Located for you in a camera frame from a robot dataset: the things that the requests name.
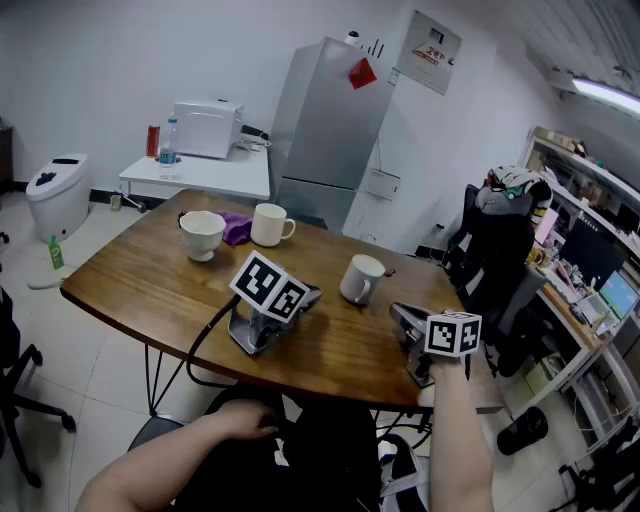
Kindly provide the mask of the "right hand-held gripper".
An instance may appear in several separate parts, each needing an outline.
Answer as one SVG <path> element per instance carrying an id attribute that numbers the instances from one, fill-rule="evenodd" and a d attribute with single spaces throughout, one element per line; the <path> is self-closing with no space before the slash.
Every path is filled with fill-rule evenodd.
<path id="1" fill-rule="evenodd" d="M 435 356 L 464 361 L 466 378 L 471 373 L 471 355 L 478 351 L 482 318 L 466 312 L 434 313 L 394 302 L 389 308 L 393 332 L 407 354 L 407 371 L 420 388 L 431 386 L 430 367 Z"/>

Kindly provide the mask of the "white toilet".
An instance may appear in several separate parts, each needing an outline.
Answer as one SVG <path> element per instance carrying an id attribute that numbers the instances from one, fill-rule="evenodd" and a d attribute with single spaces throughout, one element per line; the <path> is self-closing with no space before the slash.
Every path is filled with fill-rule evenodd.
<path id="1" fill-rule="evenodd" d="M 91 173 L 87 154 L 49 161 L 30 180 L 26 197 L 39 238 L 48 244 L 73 234 L 89 213 Z"/>

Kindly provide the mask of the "white microwave oven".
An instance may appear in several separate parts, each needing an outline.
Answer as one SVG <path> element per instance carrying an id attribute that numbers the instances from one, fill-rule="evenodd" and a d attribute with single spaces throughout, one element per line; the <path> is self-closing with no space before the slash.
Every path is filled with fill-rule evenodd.
<path id="1" fill-rule="evenodd" d="M 226 159 L 241 139 L 244 105 L 216 100 L 176 102 L 177 152 Z"/>

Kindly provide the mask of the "red paper decoration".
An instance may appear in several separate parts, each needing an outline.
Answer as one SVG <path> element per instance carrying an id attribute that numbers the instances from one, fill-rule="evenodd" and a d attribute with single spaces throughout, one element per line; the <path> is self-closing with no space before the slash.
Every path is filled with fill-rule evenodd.
<path id="1" fill-rule="evenodd" d="M 375 72 L 367 58 L 360 59 L 351 69 L 348 75 L 349 82 L 354 90 L 365 87 L 377 80 Z"/>

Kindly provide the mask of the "white bowl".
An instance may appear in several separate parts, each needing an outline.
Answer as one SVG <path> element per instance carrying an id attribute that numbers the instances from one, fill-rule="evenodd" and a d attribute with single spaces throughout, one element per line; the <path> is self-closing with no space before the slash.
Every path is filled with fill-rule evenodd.
<path id="1" fill-rule="evenodd" d="M 221 215 L 205 210 L 181 212 L 178 225 L 191 260 L 206 262 L 214 257 L 226 229 Z"/>

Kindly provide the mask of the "white cluttered desk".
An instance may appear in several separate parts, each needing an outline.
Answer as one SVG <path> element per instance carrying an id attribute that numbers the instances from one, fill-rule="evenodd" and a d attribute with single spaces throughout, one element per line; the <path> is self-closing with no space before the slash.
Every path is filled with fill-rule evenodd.
<path id="1" fill-rule="evenodd" d="M 553 287 L 553 282 L 549 279 L 550 270 L 536 265 L 528 265 L 527 269 L 532 271 L 534 276 L 543 279 L 544 286 L 537 291 L 537 297 L 562 324 L 577 344 L 578 351 L 549 383 L 535 392 L 514 414 L 521 415 L 553 392 L 571 389 L 590 423 L 585 430 L 601 440 L 619 430 L 628 417 L 640 413 L 640 382 L 633 376 L 614 345 L 614 338 L 609 334 L 596 336 L 591 326 L 580 323 L 571 313 L 570 304 Z M 627 401 L 627 405 L 617 413 L 610 411 L 604 387 L 597 383 L 593 365 L 600 359 L 607 363 Z"/>

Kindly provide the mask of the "black cylinder on floor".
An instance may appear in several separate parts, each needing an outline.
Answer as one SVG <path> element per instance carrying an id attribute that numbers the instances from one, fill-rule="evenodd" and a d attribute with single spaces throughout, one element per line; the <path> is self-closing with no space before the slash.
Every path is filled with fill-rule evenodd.
<path id="1" fill-rule="evenodd" d="M 529 407 L 498 434 L 497 448 L 505 456 L 513 455 L 543 439 L 548 430 L 544 412 L 537 406 Z"/>

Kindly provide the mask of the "person's left hand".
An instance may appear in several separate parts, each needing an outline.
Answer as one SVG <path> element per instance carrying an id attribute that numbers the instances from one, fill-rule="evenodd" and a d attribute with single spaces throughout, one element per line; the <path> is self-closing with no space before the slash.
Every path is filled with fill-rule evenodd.
<path id="1" fill-rule="evenodd" d="M 225 439 L 255 440 L 274 435 L 279 430 L 275 411 L 257 400 L 228 401 L 213 418 Z"/>

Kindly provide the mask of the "plush toy on chair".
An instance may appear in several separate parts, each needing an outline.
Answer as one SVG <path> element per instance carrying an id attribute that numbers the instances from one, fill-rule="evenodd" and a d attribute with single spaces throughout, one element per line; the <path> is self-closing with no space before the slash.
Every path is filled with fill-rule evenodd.
<path id="1" fill-rule="evenodd" d="M 551 187 L 539 173 L 517 166 L 499 166 L 488 171 L 475 206 L 487 215 L 528 217 L 536 229 L 552 199 Z"/>

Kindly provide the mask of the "silver refrigerator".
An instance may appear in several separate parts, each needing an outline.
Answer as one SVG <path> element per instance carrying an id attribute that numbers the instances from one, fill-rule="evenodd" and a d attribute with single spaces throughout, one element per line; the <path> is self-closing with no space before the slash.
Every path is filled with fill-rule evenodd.
<path id="1" fill-rule="evenodd" d="M 362 58 L 377 80 L 354 90 L 348 75 Z M 393 91 L 389 69 L 361 49 L 331 37 L 298 48 L 270 131 L 275 202 L 341 232 Z"/>

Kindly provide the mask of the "black metal table legs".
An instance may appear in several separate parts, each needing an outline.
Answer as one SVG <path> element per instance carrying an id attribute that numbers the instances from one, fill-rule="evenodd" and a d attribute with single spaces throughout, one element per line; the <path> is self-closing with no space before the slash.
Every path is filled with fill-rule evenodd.
<path id="1" fill-rule="evenodd" d="M 190 380 L 186 363 L 149 345 L 144 346 L 147 408 L 151 416 L 192 420 L 202 392 Z"/>

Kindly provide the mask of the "person's right forearm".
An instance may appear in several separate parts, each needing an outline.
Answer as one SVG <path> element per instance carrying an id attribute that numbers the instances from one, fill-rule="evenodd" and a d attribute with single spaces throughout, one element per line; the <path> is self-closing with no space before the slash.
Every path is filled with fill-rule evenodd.
<path id="1" fill-rule="evenodd" d="M 434 356 L 430 512 L 494 512 L 493 460 L 460 360 Z"/>

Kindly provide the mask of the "white side table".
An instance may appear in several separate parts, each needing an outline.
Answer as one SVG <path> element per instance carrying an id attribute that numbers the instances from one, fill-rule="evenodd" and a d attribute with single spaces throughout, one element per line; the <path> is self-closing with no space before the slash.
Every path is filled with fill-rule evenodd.
<path id="1" fill-rule="evenodd" d="M 182 156 L 173 167 L 143 157 L 119 174 L 127 183 L 170 186 L 249 199 L 270 197 L 267 150 L 233 147 L 227 159 Z"/>

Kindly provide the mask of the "white electrical panel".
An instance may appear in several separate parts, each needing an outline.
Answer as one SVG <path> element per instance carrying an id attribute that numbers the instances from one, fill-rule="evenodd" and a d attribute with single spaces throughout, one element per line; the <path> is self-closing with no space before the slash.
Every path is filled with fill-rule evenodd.
<path id="1" fill-rule="evenodd" d="M 445 95 L 462 38 L 419 10 L 414 10 L 394 69 Z"/>

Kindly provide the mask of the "person's black clothing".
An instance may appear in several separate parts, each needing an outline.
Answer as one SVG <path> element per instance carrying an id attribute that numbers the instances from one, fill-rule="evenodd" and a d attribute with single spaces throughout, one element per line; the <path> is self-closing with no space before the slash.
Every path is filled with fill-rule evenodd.
<path id="1" fill-rule="evenodd" d="M 368 408 L 302 402 L 295 422 L 281 394 L 236 384 L 207 411 L 233 399 L 254 399 L 276 413 L 280 432 L 229 440 L 204 459 L 179 493 L 180 512 L 379 512 L 381 468 Z"/>

